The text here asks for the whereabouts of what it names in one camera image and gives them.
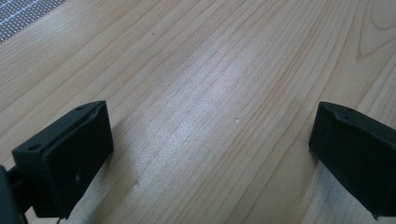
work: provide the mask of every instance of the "light wood surface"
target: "light wood surface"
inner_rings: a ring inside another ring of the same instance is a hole
[[[61,223],[396,223],[375,222],[307,144],[319,101],[396,128],[395,12],[393,0],[68,0],[0,45],[1,163],[107,100],[115,153]]]

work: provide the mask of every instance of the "gray fabric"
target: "gray fabric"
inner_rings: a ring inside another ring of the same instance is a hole
[[[0,0],[0,43],[65,0]]]

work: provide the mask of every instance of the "wooden board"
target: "wooden board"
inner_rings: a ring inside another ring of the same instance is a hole
[[[115,153],[61,223],[395,223],[375,222],[307,144],[319,101],[396,128],[395,11],[68,0],[0,45],[0,161],[107,100]]]

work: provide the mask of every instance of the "screw hole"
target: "screw hole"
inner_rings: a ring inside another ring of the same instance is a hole
[[[36,150],[36,149],[39,149],[40,147],[41,147],[40,144],[34,144],[34,145],[28,147],[27,149],[28,149],[29,151],[34,151],[34,150]]]

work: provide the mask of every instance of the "black plastic block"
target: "black plastic block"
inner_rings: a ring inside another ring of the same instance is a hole
[[[106,102],[82,105],[12,151],[38,217],[68,218],[113,151]]]
[[[310,150],[375,218],[396,216],[396,131],[362,113],[321,102]]]

